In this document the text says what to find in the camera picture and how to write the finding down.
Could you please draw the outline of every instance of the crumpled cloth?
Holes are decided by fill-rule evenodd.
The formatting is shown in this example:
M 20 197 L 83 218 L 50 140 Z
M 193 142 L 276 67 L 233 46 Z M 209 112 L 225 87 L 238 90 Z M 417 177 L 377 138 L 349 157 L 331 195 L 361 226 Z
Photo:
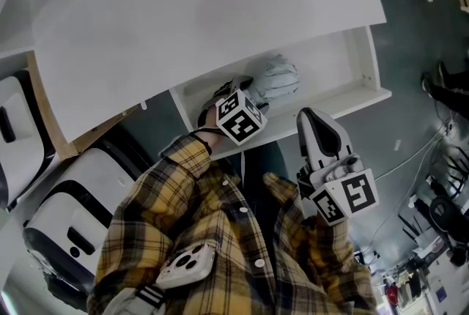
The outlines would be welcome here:
M 254 77 L 247 90 L 254 103 L 261 105 L 277 97 L 292 94 L 298 89 L 299 83 L 296 67 L 279 54 L 267 59 L 264 72 Z

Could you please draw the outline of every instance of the shirt button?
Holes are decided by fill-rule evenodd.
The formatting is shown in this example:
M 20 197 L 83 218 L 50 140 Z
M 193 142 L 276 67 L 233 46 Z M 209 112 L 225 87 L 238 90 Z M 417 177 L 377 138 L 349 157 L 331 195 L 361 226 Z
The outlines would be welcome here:
M 256 265 L 257 268 L 262 268 L 265 266 L 265 261 L 264 259 L 257 259 L 254 264 Z

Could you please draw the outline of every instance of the hand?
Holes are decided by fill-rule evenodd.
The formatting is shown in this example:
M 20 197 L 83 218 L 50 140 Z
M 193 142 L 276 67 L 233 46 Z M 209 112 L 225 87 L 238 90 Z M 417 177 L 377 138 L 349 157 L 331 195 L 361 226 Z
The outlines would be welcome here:
M 215 106 L 210 107 L 210 109 L 207 111 L 207 117 L 205 118 L 205 125 L 203 127 L 214 127 L 217 128 L 217 110 L 215 109 Z M 210 146 L 210 148 L 213 150 L 218 142 L 223 138 L 223 136 L 220 136 L 218 134 L 214 133 L 208 133 L 207 131 L 199 131 L 196 133 L 196 136 L 198 136 L 201 140 L 207 142 L 207 144 Z

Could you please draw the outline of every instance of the gray floor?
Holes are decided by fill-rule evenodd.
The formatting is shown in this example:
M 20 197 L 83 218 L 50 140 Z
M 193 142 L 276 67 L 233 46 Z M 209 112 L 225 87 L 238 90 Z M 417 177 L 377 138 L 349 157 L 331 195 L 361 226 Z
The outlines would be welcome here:
M 377 177 L 418 151 L 435 134 L 442 122 L 435 106 L 421 89 L 422 71 L 435 69 L 443 59 L 450 72 L 465 69 L 469 35 L 469 15 L 459 10 L 457 1 L 382 0 L 388 22 L 372 27 L 383 87 L 393 92 L 391 99 L 342 117 L 339 122 L 350 134 L 354 149 Z M 168 92 L 147 102 L 147 111 L 130 115 L 122 125 L 147 150 L 153 160 L 185 127 Z M 448 118 L 448 110 L 439 105 L 440 115 Z M 458 128 L 465 133 L 465 122 L 459 117 Z M 396 141 L 401 145 L 394 150 Z M 468 149 L 467 139 L 464 149 Z M 279 142 L 289 174 L 295 178 L 303 165 L 296 136 Z M 416 175 L 422 154 L 393 174 L 377 182 L 380 205 L 350 223 L 353 242 L 366 248 L 380 224 L 401 201 Z M 417 187 L 424 186 L 430 171 L 424 161 Z M 413 212 L 402 205 L 401 213 L 412 218 Z M 415 244 L 402 232 L 404 225 L 394 215 L 376 235 L 372 248 L 381 254 L 380 263 L 390 267 L 405 258 Z

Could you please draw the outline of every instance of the yellow plaid shirt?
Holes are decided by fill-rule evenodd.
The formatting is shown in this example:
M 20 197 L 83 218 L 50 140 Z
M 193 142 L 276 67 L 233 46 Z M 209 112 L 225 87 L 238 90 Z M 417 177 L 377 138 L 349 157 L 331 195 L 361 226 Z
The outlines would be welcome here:
M 192 136 L 163 151 L 114 214 L 89 313 L 103 313 L 124 288 L 153 284 L 166 260 L 206 243 L 217 253 L 212 272 L 167 290 L 167 314 L 375 314 L 370 274 L 354 259 L 346 223 L 305 220 L 296 186 L 266 174 L 281 205 L 274 268 L 253 213 L 240 212 L 249 206 L 239 181 L 211 163 L 207 146 Z

